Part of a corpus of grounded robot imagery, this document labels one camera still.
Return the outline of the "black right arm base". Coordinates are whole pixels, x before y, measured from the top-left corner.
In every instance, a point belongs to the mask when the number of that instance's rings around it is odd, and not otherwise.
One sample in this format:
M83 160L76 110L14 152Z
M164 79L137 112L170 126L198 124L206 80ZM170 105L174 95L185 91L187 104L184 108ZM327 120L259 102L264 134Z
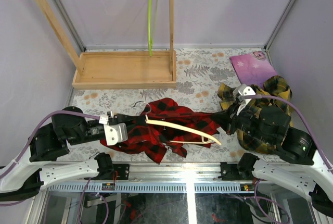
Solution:
M251 153L244 153L237 164L220 163L221 178L223 181L253 180L254 164L259 158Z

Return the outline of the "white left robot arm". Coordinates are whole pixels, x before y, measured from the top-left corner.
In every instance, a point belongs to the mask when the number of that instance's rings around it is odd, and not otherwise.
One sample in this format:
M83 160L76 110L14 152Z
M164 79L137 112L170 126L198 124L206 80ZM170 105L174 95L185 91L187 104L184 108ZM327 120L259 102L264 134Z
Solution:
M74 165L54 165L59 157L69 154L69 145L100 141L122 144L133 127L146 125L145 116L89 116L78 107L66 107L45 117L28 138L19 155L1 167L1 201L21 202L36 196L40 190L72 179L111 179L115 173L110 155L99 153Z

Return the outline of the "cream wooden hanger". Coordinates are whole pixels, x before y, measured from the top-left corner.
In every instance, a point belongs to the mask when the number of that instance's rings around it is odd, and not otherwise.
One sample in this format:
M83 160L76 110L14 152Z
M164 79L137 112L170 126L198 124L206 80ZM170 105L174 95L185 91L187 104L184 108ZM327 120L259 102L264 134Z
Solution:
M151 120L147 116L151 112L151 105L149 103L145 102L145 101L137 101L137 102L134 103L134 105L132 107L135 107L138 103L146 104L149 107L149 111L146 113L146 116L145 116L145 123L146 124L168 127L168 128L171 128L171 129L181 130L181 131L188 132L188 133L191 133L191 134L194 134L194 135L198 135L198 136L201 137L200 144L216 143L218 145L222 145L222 143L217 138L215 138L214 136L209 135L207 133L204 133L202 131L199 131L199 130L196 130L196 129L193 129L193 128L189 128L189 127L186 127L186 126L178 125L178 124L175 124L175 123L171 123L171 122L165 122L165 121L162 121L162 120Z

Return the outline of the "red black plaid shirt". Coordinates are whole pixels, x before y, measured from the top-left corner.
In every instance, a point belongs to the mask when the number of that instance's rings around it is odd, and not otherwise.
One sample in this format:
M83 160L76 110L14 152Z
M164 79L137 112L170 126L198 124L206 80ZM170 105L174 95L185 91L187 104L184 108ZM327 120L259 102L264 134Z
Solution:
M162 120L178 125L193 128L209 135L218 134L220 127L211 119L211 113L194 112L190 108L180 106L171 98L163 98L150 103L151 112L148 118ZM149 111L146 106L140 116ZM139 154L144 152L155 163L161 163L167 150L181 157L187 156L183 142L199 144L201 137L181 130L168 127L145 125L128 130L128 140L114 146L107 146L106 140L101 139L100 144L112 150L126 154Z

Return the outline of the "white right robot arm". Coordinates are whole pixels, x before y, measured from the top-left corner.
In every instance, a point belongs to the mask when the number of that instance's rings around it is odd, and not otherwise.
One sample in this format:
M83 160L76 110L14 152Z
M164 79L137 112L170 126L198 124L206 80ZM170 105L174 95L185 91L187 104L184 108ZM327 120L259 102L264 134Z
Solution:
M249 136L242 146L246 153L237 165L242 179L263 179L290 190L309 201L320 213L332 216L332 173L309 134L290 126L291 117L275 106L264 107L256 117L250 110L214 113L212 119L227 134L236 131ZM270 165L260 159L259 147L303 170L303 175Z

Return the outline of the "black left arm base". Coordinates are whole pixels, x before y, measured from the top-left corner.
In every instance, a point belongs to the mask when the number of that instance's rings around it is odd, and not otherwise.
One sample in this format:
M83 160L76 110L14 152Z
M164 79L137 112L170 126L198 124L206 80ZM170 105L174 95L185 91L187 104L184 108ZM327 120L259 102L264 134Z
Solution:
M130 175L129 164L114 164L113 169L102 176L103 180L127 181Z

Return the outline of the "yellow black plaid shirt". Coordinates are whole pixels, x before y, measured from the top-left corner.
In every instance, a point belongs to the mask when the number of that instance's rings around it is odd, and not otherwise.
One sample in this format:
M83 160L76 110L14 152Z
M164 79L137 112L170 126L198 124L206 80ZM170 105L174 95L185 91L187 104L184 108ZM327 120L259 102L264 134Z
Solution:
M290 101L290 99L292 98L292 91L290 89L290 86L288 85L287 81L281 76L273 76L269 78L264 82L262 87L259 87L255 84L252 84L251 87L256 94L277 96L287 101ZM224 83L220 85L217 95L221 99L220 105L222 110L227 110L235 103L236 99L233 96L233 91L233 88L229 87ZM265 98L252 99L245 107L243 112L250 113L256 118L258 118L260 111L263 108L269 106L275 106L281 109L288 116L290 116L293 112L293 110L290 109L286 103L278 100ZM236 131L236 133L238 142L243 149L261 154L272 155L274 153L275 146L268 145L266 141L253 139L247 133L240 130Z

